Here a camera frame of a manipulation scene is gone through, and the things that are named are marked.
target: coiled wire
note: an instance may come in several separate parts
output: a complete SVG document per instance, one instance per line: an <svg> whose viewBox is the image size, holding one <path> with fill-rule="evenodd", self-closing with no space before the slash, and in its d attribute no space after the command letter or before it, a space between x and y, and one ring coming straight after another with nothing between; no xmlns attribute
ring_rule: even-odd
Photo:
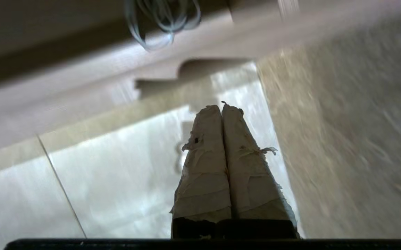
<svg viewBox="0 0 401 250"><path fill-rule="evenodd" d="M179 12L173 13L170 3L178 1ZM188 18L188 10L191 4L195 7L195 17ZM140 36L139 24L137 21L137 8L153 20L159 28L167 33L166 38L158 44L150 45ZM128 22L129 31L134 39L146 50L163 48L174 41L175 33L180 30L192 30L197 27L201 19L201 11L197 0L125 0L125 16Z"/></svg>

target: torn paper wrapping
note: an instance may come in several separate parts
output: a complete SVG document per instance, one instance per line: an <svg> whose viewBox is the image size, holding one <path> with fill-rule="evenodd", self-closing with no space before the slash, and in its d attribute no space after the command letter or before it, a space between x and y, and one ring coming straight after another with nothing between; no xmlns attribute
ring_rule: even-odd
<svg viewBox="0 0 401 250"><path fill-rule="evenodd" d="M264 154L275 154L275 149L257 146L241 109L225 104L222 121L231 200L237 217L291 220L296 226L291 206L265 160Z"/></svg>
<svg viewBox="0 0 401 250"><path fill-rule="evenodd" d="M231 218L229 184L222 121L218 106L207 106L194 120L189 150L175 192L173 219L209 220Z"/></svg>

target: beige floor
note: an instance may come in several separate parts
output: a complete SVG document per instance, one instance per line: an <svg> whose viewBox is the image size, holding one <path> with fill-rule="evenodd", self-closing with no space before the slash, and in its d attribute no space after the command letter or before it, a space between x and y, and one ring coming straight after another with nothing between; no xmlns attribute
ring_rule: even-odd
<svg viewBox="0 0 401 250"><path fill-rule="evenodd" d="M0 150L0 248L22 237L169 238L181 146L206 105L242 108L258 144L281 150L254 63L141 89L130 105ZM282 151L267 161L299 219Z"/></svg>
<svg viewBox="0 0 401 250"><path fill-rule="evenodd" d="M311 238L401 238L401 19L258 63Z"/></svg>

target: cable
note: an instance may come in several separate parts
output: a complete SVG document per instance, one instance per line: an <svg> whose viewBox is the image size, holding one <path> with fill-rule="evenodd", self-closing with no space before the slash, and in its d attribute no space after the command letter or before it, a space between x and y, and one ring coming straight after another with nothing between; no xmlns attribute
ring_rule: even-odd
<svg viewBox="0 0 401 250"><path fill-rule="evenodd" d="M201 11L197 0L178 0L179 13L175 16L170 9L170 3L176 0L125 0L125 17L129 31L134 39L146 50L161 49L174 41L174 35L181 30L192 30L200 23ZM188 20L188 9L192 3L196 9L194 19ZM136 3L139 9L149 19L153 20L159 28L167 33L167 38L155 45L149 45L140 36L137 21Z"/></svg>

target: tile grout line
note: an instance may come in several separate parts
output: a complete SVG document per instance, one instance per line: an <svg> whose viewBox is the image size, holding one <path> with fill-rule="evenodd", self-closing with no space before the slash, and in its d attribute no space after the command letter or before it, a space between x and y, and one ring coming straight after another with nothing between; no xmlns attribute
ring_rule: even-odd
<svg viewBox="0 0 401 250"><path fill-rule="evenodd" d="M87 239L86 233L85 233L85 231L83 230L83 227L82 227L82 225L81 225L81 223L80 223L80 220L79 220L78 217L77 217L77 214L76 214L76 212L75 212L75 210L74 210L74 207L72 206L72 204L71 204L71 202L70 202L70 200L69 200L69 197L67 196L67 193L66 193L66 191L65 191L65 189L64 189L64 187L63 187L63 184L62 184L62 182L61 182L61 180L60 180L60 178L59 178L59 176L58 176L58 174L57 174L57 171L56 171L56 169L54 168L54 165L52 164L51 158L49 157L49 154L48 154L48 152L46 151L46 148L44 147L44 144L43 144L43 142L41 141L39 135L37 135L37 138L38 138L38 141L39 141L39 143L40 143L41 148L43 149L43 152L44 152L45 155L46 155L46 158L48 159L49 165L51 166L52 170L54 171L54 175L56 176L56 179L57 179L58 183L60 184L61 189L63 190L63 193L64 193L64 196L66 197L67 203L69 204L70 209L72 210L72 213L74 214L74 217L75 217L75 219L77 220L78 226L80 227L80 229L81 229L81 231L82 231L82 233L83 233L83 236Z"/></svg>

